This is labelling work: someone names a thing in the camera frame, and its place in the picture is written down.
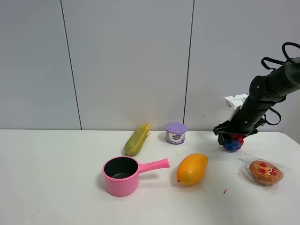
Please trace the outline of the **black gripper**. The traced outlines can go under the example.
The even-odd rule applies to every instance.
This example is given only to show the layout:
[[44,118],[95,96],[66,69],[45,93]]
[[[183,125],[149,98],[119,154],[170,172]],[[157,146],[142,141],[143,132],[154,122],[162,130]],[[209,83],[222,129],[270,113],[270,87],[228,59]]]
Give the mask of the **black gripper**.
[[224,134],[235,134],[242,135],[243,137],[247,137],[257,133],[257,123],[243,123],[241,124],[242,128],[238,128],[237,124],[232,123],[231,121],[225,121],[216,127],[213,128],[213,133],[218,135],[218,143],[219,145],[224,145],[225,139]]

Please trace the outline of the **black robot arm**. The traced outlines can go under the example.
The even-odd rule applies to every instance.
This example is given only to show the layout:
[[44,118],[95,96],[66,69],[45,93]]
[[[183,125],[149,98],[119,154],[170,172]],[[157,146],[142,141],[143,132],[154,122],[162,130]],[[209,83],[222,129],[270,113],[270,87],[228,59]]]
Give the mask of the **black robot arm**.
[[300,89],[300,59],[288,58],[279,61],[264,57],[261,64],[271,73],[256,76],[249,87],[249,95],[241,108],[233,117],[214,127],[213,132],[218,136],[218,143],[225,144],[232,139],[232,135],[246,138],[257,134],[257,128],[268,124],[266,112],[272,107],[286,100],[286,96]]

